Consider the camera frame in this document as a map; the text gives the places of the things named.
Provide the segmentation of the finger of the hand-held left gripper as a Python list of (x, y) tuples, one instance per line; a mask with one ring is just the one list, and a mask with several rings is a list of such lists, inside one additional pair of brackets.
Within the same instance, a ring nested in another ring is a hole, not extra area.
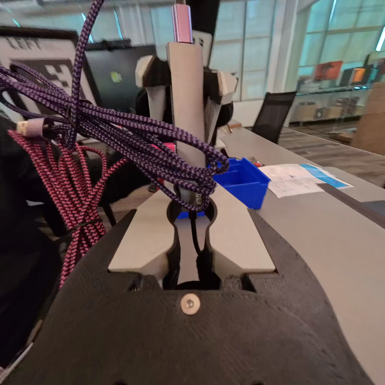
[(232, 102), (238, 78), (230, 72), (203, 70), (205, 134), (213, 134), (222, 106)]
[(166, 87), (170, 86), (170, 68), (167, 61), (155, 55), (146, 55), (137, 61), (136, 86), (147, 91), (152, 119), (162, 121), (166, 110)]

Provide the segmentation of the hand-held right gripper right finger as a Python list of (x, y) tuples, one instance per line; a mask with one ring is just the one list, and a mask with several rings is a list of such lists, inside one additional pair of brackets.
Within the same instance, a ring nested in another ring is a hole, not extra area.
[(230, 276), (276, 271), (248, 208), (220, 185), (210, 197), (206, 217), (207, 289), (218, 289)]

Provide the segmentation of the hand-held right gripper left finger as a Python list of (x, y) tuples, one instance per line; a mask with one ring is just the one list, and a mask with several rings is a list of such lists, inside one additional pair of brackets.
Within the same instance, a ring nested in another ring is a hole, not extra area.
[(179, 205), (157, 191), (135, 211), (108, 271), (152, 275), (164, 290), (174, 290), (180, 273), (179, 214)]

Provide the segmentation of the grey usb hub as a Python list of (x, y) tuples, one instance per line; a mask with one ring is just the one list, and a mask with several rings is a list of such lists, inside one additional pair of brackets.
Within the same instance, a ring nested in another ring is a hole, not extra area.
[[(174, 126), (205, 141), (203, 102), (203, 51), (198, 45), (171, 42), (167, 45), (171, 71), (171, 99)], [(203, 152), (183, 142), (176, 142), (177, 154), (190, 166), (206, 167)], [(180, 188), (181, 198), (192, 205), (202, 203), (202, 195)]]

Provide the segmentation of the blue plastic bin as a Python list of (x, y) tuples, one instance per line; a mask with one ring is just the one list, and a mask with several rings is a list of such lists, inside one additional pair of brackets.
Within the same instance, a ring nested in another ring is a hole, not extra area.
[(229, 158), (229, 169), (223, 174), (213, 176), (213, 180), (248, 209), (258, 210), (262, 207), (270, 178), (252, 161)]

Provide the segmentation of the black mesh office chair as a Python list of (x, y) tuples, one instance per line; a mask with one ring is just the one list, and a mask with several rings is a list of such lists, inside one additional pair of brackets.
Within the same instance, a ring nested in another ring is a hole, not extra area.
[(282, 127), (295, 97), (296, 91), (267, 92), (251, 131), (272, 143), (278, 144)]

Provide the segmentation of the white printed paper sheet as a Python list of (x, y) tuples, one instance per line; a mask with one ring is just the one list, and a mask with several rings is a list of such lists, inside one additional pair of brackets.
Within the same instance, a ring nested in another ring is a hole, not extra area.
[(278, 198), (322, 192), (320, 180), (298, 164), (262, 166), (259, 170), (270, 182), (268, 189)]

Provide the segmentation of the blue white paper sheet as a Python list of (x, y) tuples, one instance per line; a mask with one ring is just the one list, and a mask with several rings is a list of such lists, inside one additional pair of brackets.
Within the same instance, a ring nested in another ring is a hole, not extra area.
[(331, 185), (336, 189), (346, 189), (353, 187), (353, 185), (338, 179), (337, 177), (320, 167), (313, 166), (310, 164), (299, 164), (299, 166), (306, 170), (312, 177), (319, 180), (320, 183)]

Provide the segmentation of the black framed marker sign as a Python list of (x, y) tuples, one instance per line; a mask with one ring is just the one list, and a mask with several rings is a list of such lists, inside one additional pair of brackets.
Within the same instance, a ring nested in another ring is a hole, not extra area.
[[(72, 72), (78, 43), (74, 30), (46, 29), (17, 26), (0, 28), (0, 62), (9, 69), (13, 63), (21, 63), (41, 73), (56, 86), (71, 96)], [(7, 103), (18, 108), (52, 115), (53, 112), (24, 95), (14, 91), (4, 92)], [(86, 58), (80, 81), (80, 99), (101, 106), (101, 98), (96, 82)], [(1, 110), (16, 122), (19, 117), (27, 118), (25, 113), (18, 114), (1, 102)]]

